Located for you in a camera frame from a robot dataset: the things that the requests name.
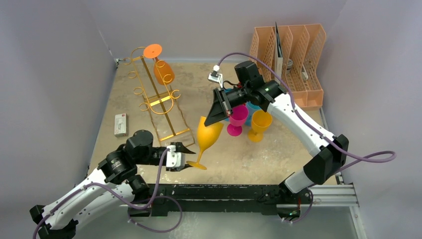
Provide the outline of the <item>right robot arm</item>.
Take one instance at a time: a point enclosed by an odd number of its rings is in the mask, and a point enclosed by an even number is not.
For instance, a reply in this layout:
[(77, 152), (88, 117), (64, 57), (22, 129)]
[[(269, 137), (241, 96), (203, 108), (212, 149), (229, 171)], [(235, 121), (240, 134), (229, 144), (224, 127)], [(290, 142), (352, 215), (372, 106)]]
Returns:
[(315, 122), (292, 102), (290, 94), (277, 81), (264, 81), (254, 62), (239, 63), (234, 69), (240, 85), (229, 91), (221, 87), (213, 90), (212, 106), (204, 125), (224, 120), (234, 112), (234, 107), (250, 102), (294, 133), (312, 158), (280, 183), (279, 195), (284, 202), (294, 201), (300, 191), (313, 184), (322, 185), (345, 164), (349, 141), (343, 134), (336, 136)]

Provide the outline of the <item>yellow wine glass back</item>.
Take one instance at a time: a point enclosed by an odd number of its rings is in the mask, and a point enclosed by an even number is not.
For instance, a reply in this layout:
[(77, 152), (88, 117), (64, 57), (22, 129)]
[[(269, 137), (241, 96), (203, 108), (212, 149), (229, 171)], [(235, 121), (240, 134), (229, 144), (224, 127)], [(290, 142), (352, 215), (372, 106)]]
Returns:
[(206, 119), (206, 117), (201, 116), (197, 128), (197, 141), (200, 150), (197, 160), (186, 162), (189, 166), (201, 170), (207, 170), (204, 165), (200, 164), (203, 153), (216, 143), (224, 127), (224, 124), (221, 122), (216, 122), (209, 126), (205, 126)]

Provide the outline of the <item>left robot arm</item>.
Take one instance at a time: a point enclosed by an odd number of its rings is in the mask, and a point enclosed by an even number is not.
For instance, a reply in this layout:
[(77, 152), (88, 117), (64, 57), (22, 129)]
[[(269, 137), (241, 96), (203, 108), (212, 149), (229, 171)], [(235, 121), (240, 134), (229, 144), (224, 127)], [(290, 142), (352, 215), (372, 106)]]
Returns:
[(109, 153), (80, 184), (49, 205), (30, 209), (37, 224), (34, 239), (71, 239), (77, 226), (111, 205), (146, 210), (156, 198), (162, 167), (183, 170), (185, 155), (193, 154), (181, 142), (153, 146), (153, 134), (138, 130)]

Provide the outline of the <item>yellow wine glass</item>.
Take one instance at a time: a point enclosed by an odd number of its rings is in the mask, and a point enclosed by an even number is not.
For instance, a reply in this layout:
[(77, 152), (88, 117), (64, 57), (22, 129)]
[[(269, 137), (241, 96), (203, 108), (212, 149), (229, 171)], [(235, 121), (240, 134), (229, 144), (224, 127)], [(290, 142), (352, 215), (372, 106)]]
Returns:
[(260, 142), (263, 139), (263, 133), (272, 124), (272, 116), (263, 111), (256, 111), (251, 118), (251, 130), (248, 132), (248, 139), (252, 142)]
[(206, 119), (206, 117), (201, 116), (197, 128), (197, 141), (200, 150), (197, 160), (186, 162), (189, 166), (201, 170), (207, 170), (204, 165), (200, 164), (203, 153), (216, 143), (224, 127), (224, 124), (221, 122), (216, 122), (209, 126), (205, 126)]

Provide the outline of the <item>white stapler box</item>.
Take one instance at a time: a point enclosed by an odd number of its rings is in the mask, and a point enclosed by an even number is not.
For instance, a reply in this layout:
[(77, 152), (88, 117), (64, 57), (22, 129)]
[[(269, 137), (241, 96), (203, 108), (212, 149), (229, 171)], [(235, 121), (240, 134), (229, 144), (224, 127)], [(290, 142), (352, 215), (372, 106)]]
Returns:
[(117, 114), (114, 116), (114, 136), (123, 137), (128, 135), (127, 114)]

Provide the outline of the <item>dark folder in organizer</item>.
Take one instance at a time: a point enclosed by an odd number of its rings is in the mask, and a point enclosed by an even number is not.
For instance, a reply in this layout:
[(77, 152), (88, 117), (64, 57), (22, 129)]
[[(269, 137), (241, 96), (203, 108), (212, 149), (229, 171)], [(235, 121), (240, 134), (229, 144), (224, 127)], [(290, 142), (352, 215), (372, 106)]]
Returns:
[(282, 84), (282, 66), (283, 66), (283, 50), (282, 50), (282, 44), (281, 44), (281, 38), (279, 35), (278, 25), (275, 23), (274, 27), (275, 32), (275, 53), (274, 53), (274, 71), (279, 77), (277, 80), (281, 87), (283, 87)]

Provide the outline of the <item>light blue wine glass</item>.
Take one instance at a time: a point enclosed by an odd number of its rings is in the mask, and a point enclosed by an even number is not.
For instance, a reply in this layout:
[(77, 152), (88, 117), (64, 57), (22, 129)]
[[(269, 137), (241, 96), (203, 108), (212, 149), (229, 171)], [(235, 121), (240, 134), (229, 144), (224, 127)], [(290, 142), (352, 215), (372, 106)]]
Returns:
[(260, 109), (261, 109), (259, 106), (256, 106), (256, 105), (252, 104), (251, 102), (247, 102), (247, 103), (246, 103), (246, 107), (247, 107), (247, 109), (248, 109), (248, 118), (247, 118), (247, 120), (251, 120), (251, 118), (252, 118), (253, 114), (254, 114), (256, 111), (258, 111), (258, 110), (260, 110)]

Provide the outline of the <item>orange wine glass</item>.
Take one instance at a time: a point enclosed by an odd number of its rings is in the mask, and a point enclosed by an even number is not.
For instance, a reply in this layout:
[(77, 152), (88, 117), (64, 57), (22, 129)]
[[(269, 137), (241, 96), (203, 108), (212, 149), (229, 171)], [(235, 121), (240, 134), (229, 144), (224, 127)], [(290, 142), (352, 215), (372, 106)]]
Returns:
[(171, 66), (158, 57), (162, 53), (162, 46), (159, 44), (150, 44), (143, 51), (144, 57), (154, 61), (153, 71), (157, 82), (160, 85), (168, 85), (175, 79), (175, 74)]

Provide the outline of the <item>magenta wine glass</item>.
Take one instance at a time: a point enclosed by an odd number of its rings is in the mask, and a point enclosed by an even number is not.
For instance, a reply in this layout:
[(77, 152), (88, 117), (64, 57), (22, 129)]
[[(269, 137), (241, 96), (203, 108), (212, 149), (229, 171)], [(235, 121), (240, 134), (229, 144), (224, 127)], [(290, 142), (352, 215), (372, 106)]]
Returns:
[(232, 109), (229, 125), (227, 126), (227, 133), (230, 136), (240, 136), (242, 134), (242, 126), (245, 124), (248, 114), (249, 111), (246, 105), (239, 105)]

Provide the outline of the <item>peach plastic file organizer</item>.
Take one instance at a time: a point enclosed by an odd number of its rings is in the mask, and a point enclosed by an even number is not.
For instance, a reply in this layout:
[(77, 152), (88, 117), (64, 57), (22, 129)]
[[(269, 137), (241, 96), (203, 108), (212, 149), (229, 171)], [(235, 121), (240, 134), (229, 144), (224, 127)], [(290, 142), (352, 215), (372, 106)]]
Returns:
[[(257, 62), (265, 81), (273, 80), (275, 26), (255, 27), (249, 54)], [(323, 89), (317, 66), (326, 32), (321, 24), (278, 26), (283, 50), (282, 78), (291, 89), (295, 103), (304, 110), (317, 110), (323, 104)]]

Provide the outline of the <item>aluminium frame rail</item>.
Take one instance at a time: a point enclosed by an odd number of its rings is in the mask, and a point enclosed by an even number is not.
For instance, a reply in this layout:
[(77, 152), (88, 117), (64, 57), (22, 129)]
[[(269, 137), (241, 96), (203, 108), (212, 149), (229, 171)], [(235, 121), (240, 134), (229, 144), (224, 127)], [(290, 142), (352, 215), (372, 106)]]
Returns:
[[(314, 186), (309, 190), (312, 201), (301, 207), (306, 207), (310, 204), (315, 207), (349, 207), (358, 204), (355, 190), (350, 185), (322, 185)], [(77, 213), (86, 213), (91, 209), (103, 211), (122, 205), (122, 199), (136, 203), (141, 200), (148, 201), (154, 194), (157, 196), (157, 192), (154, 192), (153, 184), (143, 185), (138, 190), (133, 190), (128, 183), (109, 187), (109, 189), (105, 189), (100, 185), (84, 185), (75, 188), (74, 191), (76, 194), (64, 206), (68, 209), (76, 210)]]

